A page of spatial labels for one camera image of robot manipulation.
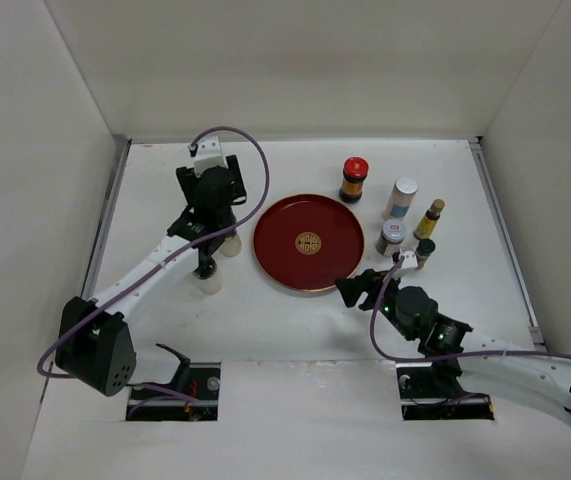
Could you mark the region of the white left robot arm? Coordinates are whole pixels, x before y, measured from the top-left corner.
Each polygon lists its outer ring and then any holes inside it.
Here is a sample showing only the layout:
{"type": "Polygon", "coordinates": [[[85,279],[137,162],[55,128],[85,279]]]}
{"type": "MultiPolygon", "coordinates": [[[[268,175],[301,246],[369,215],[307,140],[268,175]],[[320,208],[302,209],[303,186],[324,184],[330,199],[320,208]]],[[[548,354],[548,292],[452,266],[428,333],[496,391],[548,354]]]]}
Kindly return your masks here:
{"type": "Polygon", "coordinates": [[[130,327],[186,275],[217,292],[216,253],[235,256],[241,243],[233,209],[247,192],[236,156],[199,156],[176,171],[186,206],[159,244],[119,281],[91,299],[74,297],[63,308],[53,346],[60,377],[76,379],[111,397],[129,384],[155,383],[162,394],[179,398],[189,373],[166,364],[157,373],[139,365],[130,327]]]}

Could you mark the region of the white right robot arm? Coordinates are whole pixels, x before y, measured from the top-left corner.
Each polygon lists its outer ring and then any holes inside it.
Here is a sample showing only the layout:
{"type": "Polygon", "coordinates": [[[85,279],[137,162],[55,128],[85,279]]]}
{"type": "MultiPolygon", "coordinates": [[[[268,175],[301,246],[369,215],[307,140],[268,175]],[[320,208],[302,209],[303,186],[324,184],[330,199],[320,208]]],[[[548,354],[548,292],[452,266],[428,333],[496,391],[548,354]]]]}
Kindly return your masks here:
{"type": "Polygon", "coordinates": [[[523,350],[476,332],[439,311],[438,303],[417,286],[403,287],[396,271],[368,269],[335,285],[346,307],[383,316],[417,356],[386,353],[369,326],[374,350],[386,360],[430,366],[429,384],[448,396],[458,389],[500,397],[545,413],[571,427],[571,354],[523,350]]]}

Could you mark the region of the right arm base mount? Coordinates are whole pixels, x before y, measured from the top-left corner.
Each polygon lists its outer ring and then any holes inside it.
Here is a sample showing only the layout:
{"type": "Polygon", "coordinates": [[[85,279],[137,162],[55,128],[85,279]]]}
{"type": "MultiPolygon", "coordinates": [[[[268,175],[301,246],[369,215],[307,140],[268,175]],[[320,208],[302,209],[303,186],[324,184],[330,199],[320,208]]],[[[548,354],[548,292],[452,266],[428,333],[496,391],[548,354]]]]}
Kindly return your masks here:
{"type": "Polygon", "coordinates": [[[494,420],[489,395],[464,390],[429,364],[397,364],[396,373],[405,421],[494,420]]]}

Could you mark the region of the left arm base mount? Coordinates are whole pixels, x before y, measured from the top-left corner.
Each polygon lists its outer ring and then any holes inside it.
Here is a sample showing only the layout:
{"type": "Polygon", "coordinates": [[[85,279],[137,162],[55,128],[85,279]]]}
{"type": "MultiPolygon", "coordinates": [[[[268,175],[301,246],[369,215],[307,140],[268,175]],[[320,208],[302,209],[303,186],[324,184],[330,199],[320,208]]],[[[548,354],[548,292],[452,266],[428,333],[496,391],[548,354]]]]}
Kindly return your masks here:
{"type": "Polygon", "coordinates": [[[172,376],[164,383],[145,381],[132,387],[125,420],[130,422],[210,422],[218,419],[222,368],[220,363],[193,363],[186,355],[164,345],[172,376]]]}

